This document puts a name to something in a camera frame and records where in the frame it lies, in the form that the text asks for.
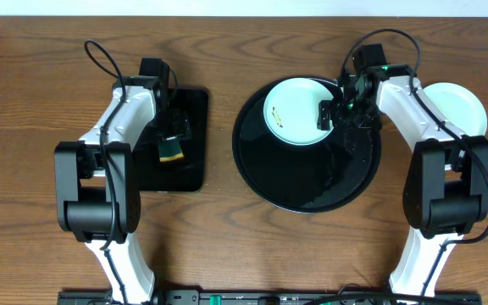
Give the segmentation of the green yellow sponge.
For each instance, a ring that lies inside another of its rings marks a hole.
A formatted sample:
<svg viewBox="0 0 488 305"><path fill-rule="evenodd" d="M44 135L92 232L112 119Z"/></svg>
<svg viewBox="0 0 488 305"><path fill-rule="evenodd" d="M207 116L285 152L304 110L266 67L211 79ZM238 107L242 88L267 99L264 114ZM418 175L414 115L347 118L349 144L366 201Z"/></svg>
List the green yellow sponge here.
<svg viewBox="0 0 488 305"><path fill-rule="evenodd" d="M158 156L161 163L169 163L184 158L179 140L164 141L158 145Z"/></svg>

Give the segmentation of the light blue plate top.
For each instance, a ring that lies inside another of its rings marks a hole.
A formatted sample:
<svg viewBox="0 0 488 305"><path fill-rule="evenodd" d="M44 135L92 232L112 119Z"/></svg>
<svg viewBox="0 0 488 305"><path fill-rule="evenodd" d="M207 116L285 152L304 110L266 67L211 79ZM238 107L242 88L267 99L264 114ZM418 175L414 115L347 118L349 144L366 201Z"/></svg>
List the light blue plate top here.
<svg viewBox="0 0 488 305"><path fill-rule="evenodd" d="M263 104L263 117L269 130L280 140L295 146L308 146L323 141L332 131L318 127L319 104L332 100L332 93L316 80L290 78L268 93Z"/></svg>

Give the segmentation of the light blue plate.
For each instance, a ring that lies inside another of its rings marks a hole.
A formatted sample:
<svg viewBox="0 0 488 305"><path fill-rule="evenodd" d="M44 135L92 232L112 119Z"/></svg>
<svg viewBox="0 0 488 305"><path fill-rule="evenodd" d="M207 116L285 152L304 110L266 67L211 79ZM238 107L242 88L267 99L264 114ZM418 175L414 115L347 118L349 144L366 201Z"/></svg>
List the light blue plate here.
<svg viewBox="0 0 488 305"><path fill-rule="evenodd" d="M440 82L424 88L431 102L468 136L484 136L488 122L481 101L463 86Z"/></svg>
<svg viewBox="0 0 488 305"><path fill-rule="evenodd" d="M316 80L290 78L268 93L263 104L263 117L269 130L280 140L295 146L308 146L323 141L332 131L318 127L319 104L332 100L332 93Z"/></svg>

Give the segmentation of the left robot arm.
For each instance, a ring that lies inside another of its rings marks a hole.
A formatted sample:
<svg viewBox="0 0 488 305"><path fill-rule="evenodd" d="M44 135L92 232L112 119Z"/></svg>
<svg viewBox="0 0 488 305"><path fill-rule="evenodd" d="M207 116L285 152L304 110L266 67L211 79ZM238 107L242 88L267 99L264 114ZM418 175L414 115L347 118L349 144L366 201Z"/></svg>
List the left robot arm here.
<svg viewBox="0 0 488 305"><path fill-rule="evenodd" d="M160 162L180 160L183 128L172 130L168 82L160 76L120 76L113 99L77 141L54 151L58 223L94 253L112 286L111 303L149 304L156 282L136 236L141 197L132 153L145 129Z"/></svg>

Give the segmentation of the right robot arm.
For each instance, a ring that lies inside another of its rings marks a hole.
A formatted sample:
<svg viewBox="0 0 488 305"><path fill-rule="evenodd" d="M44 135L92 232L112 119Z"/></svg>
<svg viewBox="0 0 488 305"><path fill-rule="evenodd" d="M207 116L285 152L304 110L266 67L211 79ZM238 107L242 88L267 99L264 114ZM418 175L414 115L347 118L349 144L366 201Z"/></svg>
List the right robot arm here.
<svg viewBox="0 0 488 305"><path fill-rule="evenodd" d="M384 114L412 150L402 193L410 230L389 287L396 294L433 297L451 252L471 242L466 235L475 223L488 220L486 117L478 117L476 132L462 127L468 112L439 106L406 64L344 71L336 87L333 121L371 127Z"/></svg>

